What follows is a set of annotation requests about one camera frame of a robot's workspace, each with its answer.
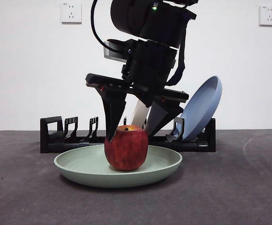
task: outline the apple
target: apple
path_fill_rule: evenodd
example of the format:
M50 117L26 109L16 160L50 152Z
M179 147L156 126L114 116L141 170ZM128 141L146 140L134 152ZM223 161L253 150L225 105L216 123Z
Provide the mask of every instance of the apple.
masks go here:
M119 170L137 170L146 160L147 133L134 125L119 126L111 142L104 141L108 162Z

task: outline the white plate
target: white plate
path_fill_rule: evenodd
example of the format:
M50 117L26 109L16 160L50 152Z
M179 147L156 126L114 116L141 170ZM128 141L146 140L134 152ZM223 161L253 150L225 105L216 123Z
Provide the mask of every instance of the white plate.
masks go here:
M104 145L73 149L54 159L63 176L76 183L98 188L129 188L155 183L170 176L182 162L170 149L149 146L145 163L136 171L118 171L104 154Z

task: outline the cable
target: cable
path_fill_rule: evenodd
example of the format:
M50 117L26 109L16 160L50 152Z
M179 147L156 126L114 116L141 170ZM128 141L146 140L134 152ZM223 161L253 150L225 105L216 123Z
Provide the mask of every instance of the cable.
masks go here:
M185 69L184 50L185 50L186 35L187 35L187 23L183 28L182 41L181 41L181 45L180 45L180 48L179 48L178 67L177 67L174 75L170 78L169 81L166 82L167 86L177 85L177 83L183 77L183 72L184 72L184 69Z
M96 30L95 30L95 25L94 25L94 11L95 11L96 4L97 4L97 0L94 0L93 3L92 3L92 8L91 8L91 28L92 28L92 32L93 32L94 36L96 37L96 39L98 40L98 42L99 42L103 47L109 49L109 50L112 51L112 52L124 54L124 51L122 51L122 50L115 50L115 49L113 49L113 48L107 46L107 45L99 38L99 36L97 35L97 32L96 32Z

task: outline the electrical outlet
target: electrical outlet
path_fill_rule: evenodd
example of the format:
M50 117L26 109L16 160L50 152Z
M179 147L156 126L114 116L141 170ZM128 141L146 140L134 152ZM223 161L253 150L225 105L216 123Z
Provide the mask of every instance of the electrical outlet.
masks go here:
M272 5L261 5L259 7L259 25L272 26Z
M81 3L63 3L61 21L62 23L81 23Z

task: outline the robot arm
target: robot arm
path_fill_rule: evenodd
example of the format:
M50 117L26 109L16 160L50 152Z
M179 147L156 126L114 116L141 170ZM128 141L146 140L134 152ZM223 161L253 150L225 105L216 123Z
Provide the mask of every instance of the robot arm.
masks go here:
M186 7L197 0L172 0L175 7L162 0L113 0L111 18L115 27L125 33L146 39L102 42L94 28L94 0L91 25L95 37L104 46L106 58L124 62L122 80L88 74L87 86L97 90L103 100L106 137L112 140L125 109L127 94L135 95L146 107L152 107L145 126L149 137L182 113L179 106L188 100L184 92L165 89L175 85L184 70L184 45L188 21L196 15ZM167 82L180 47L179 66Z

